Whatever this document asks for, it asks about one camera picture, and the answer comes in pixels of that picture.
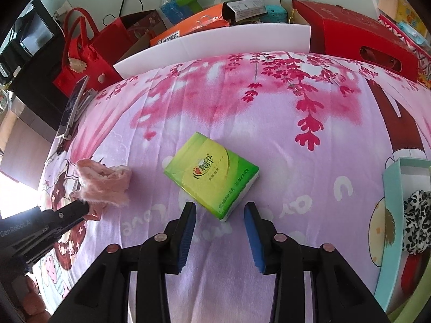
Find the beige tag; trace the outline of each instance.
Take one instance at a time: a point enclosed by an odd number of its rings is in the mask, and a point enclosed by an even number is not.
[[[87,63],[76,58],[69,58],[70,69],[76,73],[82,73],[87,68]]]

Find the bedsheet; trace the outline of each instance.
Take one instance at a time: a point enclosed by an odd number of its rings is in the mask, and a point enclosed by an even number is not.
[[[141,244],[179,217],[191,199],[163,169],[195,131],[259,166],[260,177],[227,222],[198,208],[187,265],[166,278],[172,322],[269,320],[274,276],[254,266],[248,201],[301,244],[333,243],[374,292],[385,231],[384,220],[370,220],[381,217],[381,174],[400,156],[431,158],[430,103],[429,90],[377,66],[293,52],[174,64],[106,88],[48,161],[40,206],[70,202],[82,158],[128,165],[130,204],[77,225],[36,265],[44,291],[58,294],[45,299],[55,309],[107,245]]]

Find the finger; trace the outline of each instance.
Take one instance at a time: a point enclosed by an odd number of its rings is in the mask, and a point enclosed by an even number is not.
[[[36,292],[36,283],[29,276],[25,276],[27,287],[31,292]]]
[[[27,320],[27,323],[47,323],[49,318],[51,318],[51,315],[48,312],[44,311],[35,316],[31,316]]]
[[[30,292],[24,297],[22,306],[30,316],[34,316],[35,314],[45,311],[45,303],[42,300],[42,297],[35,292]]]

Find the black and white scrunchie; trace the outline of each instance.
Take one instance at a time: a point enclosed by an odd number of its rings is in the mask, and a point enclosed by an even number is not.
[[[431,246],[431,192],[416,191],[404,201],[402,249],[421,253]]]

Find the plastic bottle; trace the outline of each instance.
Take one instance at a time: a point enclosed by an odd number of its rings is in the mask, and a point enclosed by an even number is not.
[[[160,0],[160,9],[173,25],[186,18],[176,0]]]

